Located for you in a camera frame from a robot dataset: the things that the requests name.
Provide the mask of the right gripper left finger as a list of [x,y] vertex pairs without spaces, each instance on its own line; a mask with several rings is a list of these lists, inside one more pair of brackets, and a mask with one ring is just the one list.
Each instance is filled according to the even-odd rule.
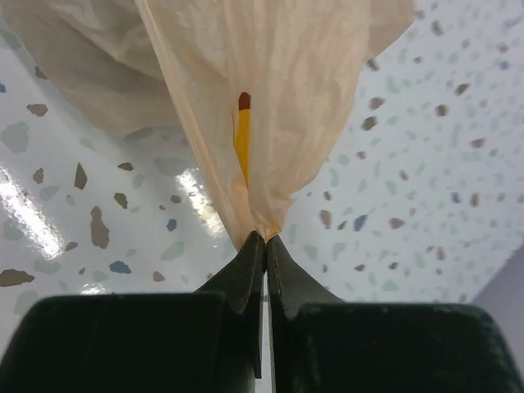
[[54,296],[21,320],[4,392],[252,392],[261,376],[264,240],[192,293]]

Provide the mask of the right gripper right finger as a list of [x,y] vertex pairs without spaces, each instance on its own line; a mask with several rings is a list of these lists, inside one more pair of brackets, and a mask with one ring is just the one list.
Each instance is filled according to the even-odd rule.
[[266,246],[276,392],[520,392],[495,321],[473,305],[346,302]]

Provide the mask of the orange plastic bag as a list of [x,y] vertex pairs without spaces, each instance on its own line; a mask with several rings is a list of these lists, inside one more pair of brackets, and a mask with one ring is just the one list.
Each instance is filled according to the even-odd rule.
[[98,128],[179,124],[228,235],[278,235],[410,1],[4,1],[39,68]]

